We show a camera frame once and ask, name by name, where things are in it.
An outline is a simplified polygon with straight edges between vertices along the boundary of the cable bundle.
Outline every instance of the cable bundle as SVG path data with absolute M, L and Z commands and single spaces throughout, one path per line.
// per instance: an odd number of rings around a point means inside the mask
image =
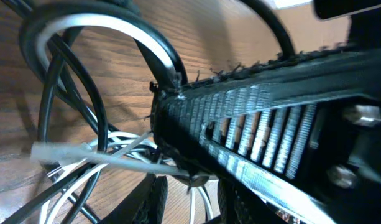
M 145 135 L 138 137 L 131 133 L 120 132 L 106 117 L 103 101 L 88 71 L 71 51 L 71 45 L 84 26 L 107 27 L 118 30 L 134 38 L 149 68 L 158 82 L 159 88 L 177 88 L 187 83 L 183 63 L 169 41 L 150 24 L 140 18 L 139 9 L 131 0 L 106 0 L 83 2 L 56 2 L 35 8 L 29 0 L 2 0 L 18 15 L 24 18 L 19 31 L 21 53 L 36 76 L 44 83 L 39 111 L 38 141 L 48 142 L 50 112 L 55 95 L 78 110 L 92 127 L 98 138 L 88 143 L 99 152 L 113 148 L 115 155 L 127 155 L 134 159 L 150 163 L 149 154 L 158 154 L 157 146 L 146 140 Z M 261 1 L 244 1 L 254 9 L 272 28 L 283 49 L 285 58 L 294 55 L 294 49 L 285 29 L 278 19 Z M 62 36 L 57 33 L 64 30 Z M 46 48 L 51 51 L 51 61 Z M 67 65 L 75 72 L 91 98 L 92 105 L 85 102 L 71 78 Z M 24 205 L 4 223 L 20 223 L 31 213 L 42 207 L 40 223 L 52 223 L 60 206 L 68 198 L 74 204 L 62 223 L 70 223 L 81 212 L 92 223 L 100 219 L 85 202 L 100 176 L 105 164 L 92 164 L 78 161 L 62 172 L 59 164 L 44 165 L 48 176 L 55 182 L 28 204 Z M 86 180 L 87 183 L 80 195 L 73 191 Z M 213 218 L 209 196 L 204 187 L 198 190 L 206 205 L 207 220 Z M 58 194 L 62 196 L 47 216 L 49 200 Z M 194 193 L 191 190 L 190 222 L 194 220 Z

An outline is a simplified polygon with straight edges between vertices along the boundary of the metal screw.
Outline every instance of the metal screw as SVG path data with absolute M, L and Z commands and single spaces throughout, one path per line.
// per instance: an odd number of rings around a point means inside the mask
M 365 127 L 372 127 L 381 123 L 381 111 L 378 106 L 355 105 L 346 108 L 343 116 L 352 124 Z
M 327 171 L 328 179 L 338 187 L 348 189 L 356 183 L 356 175 L 348 168 L 338 165 Z

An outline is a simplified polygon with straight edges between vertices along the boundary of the screw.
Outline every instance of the screw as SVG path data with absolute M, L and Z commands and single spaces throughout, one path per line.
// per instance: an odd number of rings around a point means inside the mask
M 333 184 L 344 189 L 353 187 L 357 178 L 351 170 L 342 165 L 332 166 L 327 171 L 327 175 Z
M 355 105 L 343 111 L 343 117 L 352 124 L 372 127 L 381 123 L 381 111 L 378 106 Z

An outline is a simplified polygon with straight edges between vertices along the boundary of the wooden surface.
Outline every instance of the wooden surface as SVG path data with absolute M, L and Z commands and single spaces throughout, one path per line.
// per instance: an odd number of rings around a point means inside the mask
M 139 0 L 145 18 L 163 33 L 180 54 L 189 80 L 208 78 L 213 70 L 228 69 L 241 62 L 252 65 L 279 53 L 268 27 L 234 0 Z M 292 36 L 296 49 L 316 50 L 322 45 L 343 42 L 346 18 L 318 21 L 310 5 L 276 12 Z M 0 2 L 0 223 L 20 206 L 51 185 L 37 162 L 29 160 L 35 140 L 42 85 L 27 68 L 17 45 L 21 20 Z M 142 134 L 149 128 L 143 117 L 150 113 L 150 70 L 134 41 L 120 33 L 86 28 L 74 51 L 92 74 L 103 96 L 109 121 L 123 131 Z M 83 88 L 81 94 L 86 97 Z M 50 139 L 84 142 L 95 138 L 82 117 L 55 100 Z M 106 216 L 142 179 L 143 174 L 106 169 L 88 204 L 100 217 Z M 164 223 L 187 223 L 190 204 L 186 187 L 169 179 Z M 216 184 L 208 184 L 217 212 Z M 196 194 L 196 222 L 204 211 Z M 57 220 L 69 209 L 66 204 Z M 75 223 L 86 223 L 78 215 Z

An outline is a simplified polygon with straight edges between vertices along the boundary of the wood grain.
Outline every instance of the wood grain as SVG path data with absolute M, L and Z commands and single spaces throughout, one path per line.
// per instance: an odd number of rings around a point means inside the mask
M 222 70 L 238 63 L 249 66 L 279 53 L 269 28 L 249 8 L 235 0 L 135 0 L 144 19 L 156 27 L 176 48 L 189 80 L 209 78 L 210 69 Z M 276 11 L 286 25 L 298 51 L 316 50 L 346 38 L 346 18 L 321 22 L 310 5 Z M 38 163 L 29 159 L 35 141 L 42 84 L 27 68 L 17 45 L 21 20 L 0 2 L 0 223 L 20 206 L 51 185 Z M 102 94 L 109 121 L 123 131 L 141 134 L 149 129 L 143 117 L 150 113 L 150 70 L 134 41 L 118 32 L 86 28 L 73 47 L 90 71 Z M 89 101 L 84 88 L 80 93 Z M 95 134 L 80 114 L 60 100 L 53 104 L 50 139 L 84 142 Z M 144 175 L 106 169 L 88 204 L 106 216 Z M 168 179 L 168 202 L 164 223 L 188 222 L 190 204 L 186 186 Z M 218 214 L 216 183 L 208 184 Z M 204 220 L 196 194 L 196 223 Z M 62 208 L 57 222 L 70 209 Z M 27 223 L 35 223 L 32 215 Z M 87 223 L 78 215 L 75 223 Z

